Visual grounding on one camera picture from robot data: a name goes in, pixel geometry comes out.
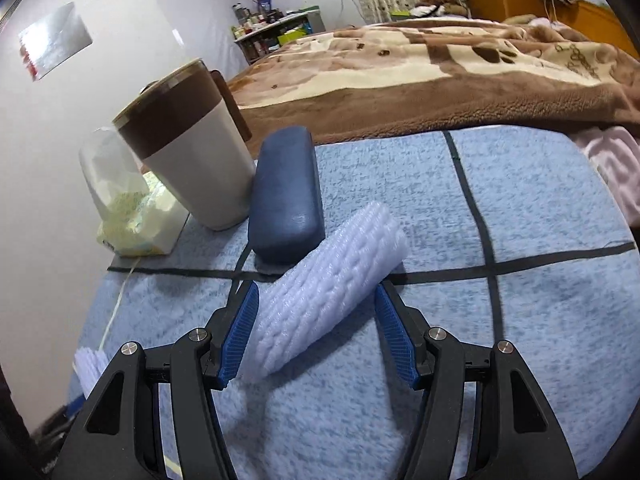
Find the plastic bag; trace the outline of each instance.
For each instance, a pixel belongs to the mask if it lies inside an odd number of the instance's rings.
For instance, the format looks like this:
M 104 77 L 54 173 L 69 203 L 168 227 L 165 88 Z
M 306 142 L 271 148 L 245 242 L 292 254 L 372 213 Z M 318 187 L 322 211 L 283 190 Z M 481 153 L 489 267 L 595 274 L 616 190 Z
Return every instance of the plastic bag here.
M 120 256 L 169 254 L 189 213 L 153 173 L 140 172 L 117 131 L 96 130 L 79 158 L 102 219 L 98 243 Z

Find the pink fabric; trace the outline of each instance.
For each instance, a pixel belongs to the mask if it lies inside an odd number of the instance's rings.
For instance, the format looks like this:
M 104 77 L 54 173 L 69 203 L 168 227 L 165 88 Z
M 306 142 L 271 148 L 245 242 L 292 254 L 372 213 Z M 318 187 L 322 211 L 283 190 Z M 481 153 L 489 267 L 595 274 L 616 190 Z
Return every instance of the pink fabric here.
M 622 126 L 571 136 L 616 199 L 630 227 L 640 227 L 640 146 Z

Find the blue gripper pad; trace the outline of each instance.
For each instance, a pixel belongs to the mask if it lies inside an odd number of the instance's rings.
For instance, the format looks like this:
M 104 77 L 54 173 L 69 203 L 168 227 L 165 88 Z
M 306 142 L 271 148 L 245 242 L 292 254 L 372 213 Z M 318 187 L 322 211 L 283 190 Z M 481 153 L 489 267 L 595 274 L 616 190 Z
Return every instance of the blue gripper pad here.
M 391 298 L 382 285 L 376 287 L 374 300 L 376 316 L 382 325 L 382 331 L 396 363 L 398 375 L 409 387 L 414 388 L 420 375 L 415 365 L 415 351 L 411 338 L 409 338 Z
M 254 328 L 255 317 L 258 315 L 259 302 L 258 286 L 252 283 L 238 307 L 236 318 L 226 335 L 222 352 L 220 352 L 218 379 L 223 386 L 226 386 L 238 374 L 244 349 L 249 341 L 251 330 Z
M 263 142 L 249 211 L 249 246 L 267 264 L 298 263 L 324 240 L 316 150 L 290 126 Z

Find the black stripe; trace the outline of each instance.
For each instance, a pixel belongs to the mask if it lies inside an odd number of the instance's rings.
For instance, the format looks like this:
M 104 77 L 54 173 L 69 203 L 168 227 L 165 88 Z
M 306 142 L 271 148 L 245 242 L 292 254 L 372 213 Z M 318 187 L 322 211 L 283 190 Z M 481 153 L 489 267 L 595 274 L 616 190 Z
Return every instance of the black stripe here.
M 478 209 L 478 204 L 471 193 L 469 182 L 466 179 L 465 169 L 462 167 L 462 161 L 460 161 L 460 155 L 458 149 L 453 142 L 451 133 L 447 130 L 442 131 L 445 140 L 447 141 L 447 147 L 453 160 L 453 166 L 456 169 L 456 175 L 462 188 L 462 193 L 465 196 L 466 204 L 471 211 L 471 215 L 476 222 L 478 228 L 478 234 L 480 235 L 480 243 L 482 244 L 482 253 L 484 254 L 484 263 L 487 266 L 489 276 L 487 277 L 489 287 L 489 300 L 491 301 L 491 313 L 494 320 L 494 341 L 502 341 L 504 339 L 504 320 L 502 318 L 502 304 L 500 302 L 500 290 L 498 289 L 498 280 L 496 278 L 495 268 L 495 253 L 494 246 L 491 243 L 491 236 L 489 229 L 482 218 L 482 214 Z
M 249 244 L 247 244 L 244 246 L 244 250 L 242 250 L 240 257 L 236 262 L 236 268 L 234 269 L 234 278 L 231 280 L 231 288 L 229 289 L 229 295 L 226 298 L 226 304 L 229 304 L 229 301 L 231 301 L 231 298 L 236 294 L 238 288 L 240 287 L 240 274 L 242 273 L 242 268 L 244 267 L 249 254 L 251 254 L 251 247 L 249 247 Z
M 615 256 L 616 254 L 628 253 L 635 249 L 636 244 L 634 242 L 628 242 L 626 244 L 603 247 L 601 249 L 538 254 L 537 256 L 527 256 L 526 258 L 499 262 L 495 264 L 495 268 L 496 274 L 498 275 L 512 274 L 514 272 L 522 272 L 523 270 L 559 264 L 561 262 L 570 262 L 572 260 L 591 260 L 593 258 L 601 258 L 603 256 Z
M 459 282 L 476 280 L 488 276 L 486 266 L 466 267 L 463 269 L 424 270 L 422 272 L 403 272 L 390 274 L 388 280 L 394 285 L 421 285 L 423 283 Z
M 636 249 L 633 242 L 613 247 L 605 247 L 601 249 L 588 249 L 583 251 L 563 251 L 559 253 L 539 254 L 537 256 L 526 256 L 525 258 L 517 258 L 506 262 L 498 262 L 495 264 L 495 275 L 503 276 L 505 274 L 513 274 L 523 270 L 535 269 L 537 267 L 559 264 L 571 260 L 593 260 L 594 258 L 602 258 L 604 256 L 615 256 L 616 254 L 628 253 Z M 129 273 L 130 267 L 109 267 L 110 272 Z M 253 280 L 257 283 L 273 283 L 282 274 L 265 274 L 263 272 L 255 272 L 252 270 L 244 270 L 236 272 L 235 270 L 206 270 L 206 269 L 146 269 L 145 267 L 136 267 L 133 271 L 139 274 L 150 275 L 166 275 L 166 276 L 185 276 L 187 278 L 218 278 L 221 280 Z M 423 270 L 419 272 L 403 272 L 400 274 L 390 274 L 388 279 L 394 285 L 421 285 L 424 283 L 446 283 L 458 282 L 461 280 L 476 280 L 479 278 L 488 278 L 490 275 L 487 266 L 463 267 L 461 269 L 443 269 L 443 270 Z

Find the metal screw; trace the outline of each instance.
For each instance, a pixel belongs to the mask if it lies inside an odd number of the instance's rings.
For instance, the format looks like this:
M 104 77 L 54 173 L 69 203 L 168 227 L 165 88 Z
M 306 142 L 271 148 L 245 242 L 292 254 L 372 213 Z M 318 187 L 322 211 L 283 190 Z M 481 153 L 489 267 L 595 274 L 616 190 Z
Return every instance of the metal screw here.
M 191 330 L 191 332 L 189 332 L 189 339 L 191 339 L 192 341 L 202 341 L 206 337 L 207 331 L 203 328 L 194 328 L 193 330 Z
M 443 328 L 434 326 L 431 330 L 429 330 L 429 337 L 431 339 L 435 339 L 436 341 L 442 341 L 447 336 L 447 331 Z
M 509 341 L 500 341 L 498 343 L 498 350 L 503 354 L 512 354 L 515 350 L 515 346 Z
M 138 345 L 136 343 L 133 343 L 133 342 L 124 343 L 124 345 L 122 345 L 122 348 L 120 349 L 120 351 L 124 355 L 135 354 L 138 351 Z

